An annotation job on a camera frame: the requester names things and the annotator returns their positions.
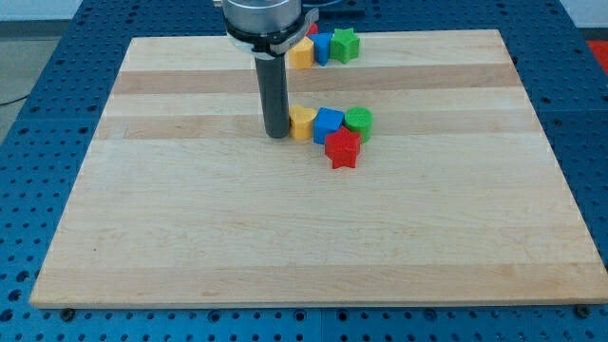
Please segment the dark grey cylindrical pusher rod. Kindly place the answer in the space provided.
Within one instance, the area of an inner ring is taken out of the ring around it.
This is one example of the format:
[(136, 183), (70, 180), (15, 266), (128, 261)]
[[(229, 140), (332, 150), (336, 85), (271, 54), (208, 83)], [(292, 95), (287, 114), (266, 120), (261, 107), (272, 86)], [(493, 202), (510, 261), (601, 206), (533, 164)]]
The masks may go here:
[(285, 138), (290, 128), (285, 59), (255, 58), (255, 63), (265, 132), (273, 139)]

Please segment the red block behind arm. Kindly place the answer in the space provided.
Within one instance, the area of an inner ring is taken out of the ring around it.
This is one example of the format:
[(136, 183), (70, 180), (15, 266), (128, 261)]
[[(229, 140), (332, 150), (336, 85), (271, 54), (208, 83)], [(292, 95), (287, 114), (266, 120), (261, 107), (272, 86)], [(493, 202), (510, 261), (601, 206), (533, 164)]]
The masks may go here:
[(307, 36), (314, 35), (318, 33), (318, 25), (316, 23), (311, 24)]

